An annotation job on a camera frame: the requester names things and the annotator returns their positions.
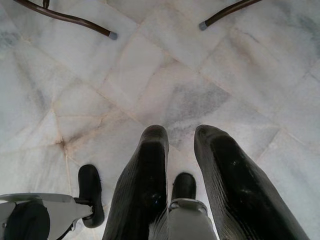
leg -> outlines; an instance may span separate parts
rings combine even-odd
[[[308,240],[267,175],[226,132],[197,127],[194,151],[220,239]]]
[[[98,33],[101,33],[103,35],[106,35],[107,37],[111,38],[112,40],[117,39],[117,34],[115,32],[109,31],[108,29],[105,29],[91,21],[76,17],[76,16],[71,16],[71,15],[66,15],[63,13],[59,13],[56,11],[49,10],[49,0],[44,0],[43,1],[43,7],[39,6],[29,0],[14,0],[17,3],[27,7],[28,9],[31,9],[33,11],[36,11],[40,14],[46,15],[48,17],[58,19],[61,21],[69,22],[69,23],[74,23],[78,25],[82,25],[84,27],[87,27],[89,29],[95,30]]]
[[[168,136],[150,126],[116,184],[103,240],[168,239]]]
[[[242,0],[239,2],[236,2],[235,4],[232,4],[224,9],[222,9],[221,11],[219,11],[218,13],[216,13],[215,15],[213,15],[212,17],[210,17],[209,19],[201,22],[199,24],[199,28],[201,31],[206,30],[210,25],[212,25],[213,23],[215,23],[216,21],[222,19],[223,17],[232,14],[240,9],[243,9],[247,6],[250,6],[252,4],[255,4],[257,2],[260,2],[261,0]]]
[[[206,206],[196,199],[196,181],[188,173],[174,180],[169,208],[170,240],[216,240]]]

chair leg rubber tip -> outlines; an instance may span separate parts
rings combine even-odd
[[[115,32],[112,31],[109,34],[109,38],[111,38],[112,40],[117,40],[118,34],[116,34]]]
[[[204,30],[206,30],[208,28],[208,26],[206,25],[206,22],[205,21],[203,21],[203,22],[201,22],[200,24],[199,24],[199,29],[201,30],[201,31],[204,31]]]

tile grout line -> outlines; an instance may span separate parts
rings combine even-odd
[[[55,122],[56,122],[56,129],[57,129],[57,134],[60,138],[60,142],[56,142],[56,144],[59,144],[59,143],[62,143],[64,141],[63,137],[62,137],[62,131],[60,129],[60,123],[59,123],[59,119],[58,119],[58,116],[57,116],[57,113],[56,113],[56,109],[54,106],[52,106],[51,108],[53,114],[54,114],[54,117],[55,117]]]
[[[110,76],[110,74],[112,73],[112,71],[117,67],[118,63],[120,62],[122,56],[124,55],[126,49],[128,48],[131,40],[136,36],[136,34],[138,33],[138,29],[140,26],[137,27],[137,29],[131,34],[131,36],[128,38],[128,40],[126,41],[125,45],[123,46],[121,52],[118,54],[118,56],[115,58],[112,66],[110,67],[110,69],[107,71],[105,77],[103,78],[102,83],[100,84],[99,88],[101,88],[105,82],[108,80],[108,77]]]
[[[72,196],[69,160],[68,160],[68,156],[67,155],[64,158],[65,158],[66,175],[67,175],[67,178],[68,178],[69,193],[70,193],[70,196]]]
[[[273,136],[273,138],[271,139],[271,141],[269,142],[269,144],[266,146],[266,148],[263,150],[263,152],[260,154],[260,156],[256,159],[256,161],[254,161],[257,165],[259,165],[259,162],[261,161],[261,159],[263,158],[263,156],[266,154],[266,152],[269,150],[270,145],[273,143],[273,141],[275,141],[277,138],[279,138],[280,134],[281,134],[282,128],[280,128],[276,134]]]
[[[3,6],[3,4],[0,3],[0,6],[2,7],[3,11],[5,12],[5,14],[8,16],[9,20],[12,22],[12,24],[14,25],[14,27],[16,28],[19,36],[20,36],[20,39],[19,40],[23,40],[23,36],[18,28],[18,26],[15,24],[15,22],[12,20],[12,17],[8,14],[8,11],[6,10],[6,8]]]
[[[68,156],[68,159],[70,159],[74,164],[76,164],[78,167],[81,167],[81,164],[78,163],[73,157]]]
[[[100,92],[98,89],[96,89],[96,92],[103,97],[104,99],[106,99],[107,101],[109,101],[110,103],[112,103],[120,112],[122,112],[123,114],[125,114],[126,116],[128,116],[130,119],[134,120],[135,122],[141,124],[142,126],[146,126],[145,124],[143,124],[142,122],[140,122],[138,119],[136,119],[135,116],[132,115],[131,112],[127,112],[127,110],[125,110],[123,107],[119,106],[112,98],[110,98],[109,96],[105,96],[102,92]]]
[[[158,5],[154,7],[154,9],[151,11],[151,13],[148,14],[148,15],[144,18],[144,20],[141,22],[141,24],[140,24],[140,26],[139,26],[138,29],[141,28],[141,26],[144,24],[144,22],[146,21],[146,19],[147,19],[149,16],[151,16],[151,15],[157,10],[157,8],[159,8],[160,6],[165,6],[165,5],[167,5],[170,9],[172,9],[172,10],[178,12],[179,14],[181,14],[185,19],[187,19],[190,23],[193,24],[193,22],[192,22],[188,17],[186,17],[182,12],[180,12],[178,9],[176,9],[170,2],[165,1],[165,2],[162,2],[162,3],[158,3]],[[176,60],[177,62],[183,64],[183,65],[186,66],[186,67],[188,67],[188,68],[191,69],[193,72],[194,72],[194,71],[197,71],[196,69],[193,69],[193,68],[187,66],[185,63],[182,63],[179,59],[177,59],[175,56],[173,56],[168,50],[166,50],[166,49],[164,49],[163,47],[159,46],[157,43],[155,43],[154,41],[152,41],[151,39],[149,39],[149,38],[148,38],[146,35],[144,35],[142,32],[139,32],[139,34],[142,35],[144,38],[146,38],[151,44],[153,44],[153,45],[156,46],[157,48],[161,49],[165,54],[168,54],[172,59],[174,59],[174,60]]]
[[[290,131],[288,131],[287,128],[283,128],[283,131],[289,135],[291,138],[293,138],[295,141],[297,141],[299,144],[301,144],[302,146],[304,146],[308,151],[312,152],[315,155],[320,155],[320,151],[316,151],[313,148],[311,148],[310,146],[308,146],[307,143],[303,142],[302,140],[300,140],[298,137],[296,137],[293,133],[291,133]]]
[[[294,92],[294,90],[296,89],[296,87],[304,81],[304,78],[305,78],[305,76],[309,73],[309,71],[310,71],[310,70],[308,70],[308,71],[301,77],[301,79],[299,79],[298,82],[297,82],[294,86],[292,86],[292,88],[290,89],[288,95],[292,94],[292,93]],[[274,120],[274,117],[279,113],[279,111],[281,111],[281,109],[283,109],[284,105],[277,107],[277,108],[275,109],[275,112],[273,113],[273,116],[268,116],[268,115],[264,114],[263,112],[261,112],[261,111],[259,110],[259,108],[256,107],[255,105],[253,105],[251,102],[247,101],[246,99],[242,99],[242,98],[239,98],[239,97],[235,96],[234,93],[233,93],[231,90],[226,89],[225,86],[222,86],[220,83],[214,81],[213,79],[209,78],[208,76],[204,75],[203,73],[200,73],[200,74],[201,74],[201,76],[202,76],[203,78],[207,79],[209,82],[214,83],[214,84],[217,85],[219,88],[221,88],[222,90],[224,90],[224,91],[226,91],[227,93],[229,93],[233,98],[241,101],[241,102],[242,102],[244,105],[246,105],[247,107],[253,109],[254,111],[256,111],[257,113],[259,113],[260,115],[262,115],[262,116],[264,116],[265,118],[267,118],[271,123],[274,124],[275,127],[278,126],[280,129],[285,130],[286,133],[288,133],[288,134],[290,134],[290,135],[293,136],[293,134],[290,133],[290,131],[288,131],[285,126],[283,126],[281,123],[279,123],[279,122],[277,122],[277,121]],[[297,139],[297,140],[299,141],[299,143],[301,143],[301,144],[303,144],[304,146],[306,146],[307,149],[309,149],[310,151],[316,152],[316,151],[312,150],[312,148],[310,148],[309,146],[307,146],[306,143],[304,143],[303,141],[299,140],[299,139],[296,138],[296,137],[294,137],[294,138]]]
[[[311,67],[309,70],[307,70],[299,80],[297,80],[296,84],[294,84],[292,87],[290,87],[288,93],[286,94],[286,96],[284,96],[284,98],[285,98],[286,100],[288,100],[288,97],[291,96],[291,95],[294,93],[294,91],[297,89],[297,87],[298,87],[300,84],[302,84],[303,82],[306,81],[306,77],[308,76],[308,74],[310,74],[311,69],[312,69],[312,67]],[[275,109],[274,115],[273,115],[274,118],[280,113],[280,111],[284,108],[284,106],[285,106],[285,103],[282,102],[282,104],[280,104],[280,105]]]

metal chair leg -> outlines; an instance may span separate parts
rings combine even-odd
[[[239,2],[236,2],[235,4],[232,4],[224,9],[222,9],[221,11],[219,11],[218,13],[216,13],[215,15],[213,15],[212,17],[210,17],[209,19],[201,22],[199,24],[199,28],[201,31],[206,30],[210,25],[212,25],[213,23],[215,23],[216,21],[222,19],[223,17],[232,14],[240,9],[243,9],[247,6],[250,6],[252,4],[255,4],[257,2],[260,2],[262,0],[242,0]]]
[[[98,33],[101,33],[107,37],[109,37],[112,40],[116,40],[118,38],[118,35],[113,32],[113,31],[109,31],[108,29],[105,29],[91,21],[76,17],[76,16],[71,16],[71,15],[67,15],[67,14],[63,14],[60,12],[56,12],[56,11],[52,11],[49,10],[49,3],[50,0],[43,0],[43,7],[39,6],[29,0],[14,0],[15,2],[25,6],[28,9],[31,9],[33,11],[36,11],[40,14],[46,15],[48,17],[54,18],[54,19],[58,19],[61,21],[65,21],[65,22],[69,22],[69,23],[73,23],[73,24],[78,24],[78,25],[82,25],[86,28],[92,29],[97,31]]]

white marble tile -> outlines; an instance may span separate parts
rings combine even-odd
[[[269,0],[252,5],[235,27],[252,36],[281,63],[283,78],[301,78],[320,57],[320,2]]]
[[[290,94],[275,121],[320,153],[320,80],[307,74]]]
[[[104,116],[114,106],[90,85],[74,82],[67,86],[54,103],[57,116]]]
[[[54,140],[54,116],[45,116],[64,86],[77,80],[75,75],[24,41],[0,61],[0,73],[0,152]]]
[[[118,39],[111,40],[89,28],[53,20],[32,42],[83,80],[99,88],[137,25],[97,0],[81,0],[69,13],[117,32]]]
[[[221,88],[174,61],[152,76],[132,112],[146,125],[167,127],[176,121],[197,119],[208,114],[229,97]]]
[[[47,115],[38,123],[36,128],[28,136],[27,141],[21,146],[22,149],[29,149],[39,146],[53,145],[60,142],[56,114],[50,110]]]
[[[63,141],[70,142],[99,128],[102,116],[60,116],[57,118]]]
[[[141,23],[157,5],[165,0],[106,0],[106,2],[136,23]]]
[[[78,183],[78,173],[81,165],[67,156],[67,168],[69,172],[69,182],[71,188],[71,196],[74,198],[79,197],[79,183]]]
[[[209,54],[198,26],[168,4],[158,6],[143,21],[139,33],[192,69]]]
[[[49,9],[60,13],[68,13],[68,9],[78,0],[55,0],[50,1]],[[42,0],[32,1],[35,4],[42,6]],[[25,40],[30,40],[33,35],[43,30],[46,25],[52,20],[48,16],[44,16],[33,10],[22,6],[21,4],[11,0],[0,0],[3,8],[19,30]]]
[[[168,2],[190,20],[194,27],[198,27],[200,23],[237,0],[168,0]],[[209,50],[213,50],[218,45],[245,11],[250,11],[250,9],[245,8],[230,14],[212,24],[205,31],[198,33]]]
[[[236,28],[220,42],[201,73],[259,112],[272,117],[300,78],[252,36]]]
[[[64,151],[58,145],[1,154],[0,194],[70,194]]]
[[[68,156],[79,163],[93,164],[99,170],[102,200],[108,205],[123,169],[133,155],[144,126],[114,109],[99,128],[66,142]]]
[[[319,239],[320,155],[280,132],[258,161],[310,239]]]
[[[20,38],[18,29],[0,4],[0,60],[19,42]]]
[[[171,57],[141,34],[125,47],[99,91],[123,109],[133,108],[145,91],[151,76]]]

